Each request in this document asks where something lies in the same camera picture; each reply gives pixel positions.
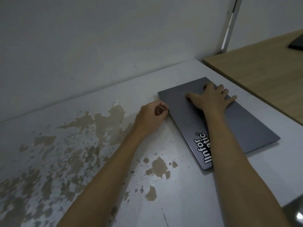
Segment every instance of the gray laptop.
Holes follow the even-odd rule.
[[[169,106],[169,113],[203,170],[212,167],[207,124],[203,112],[185,98],[185,93],[202,94],[203,85],[207,82],[210,80],[204,77],[158,92],[161,100]],[[280,139],[237,102],[226,109],[225,117],[245,153]]]

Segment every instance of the wall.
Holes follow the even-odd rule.
[[[227,50],[303,28],[303,0],[242,0]]]
[[[0,121],[217,53],[234,1],[1,0]]]

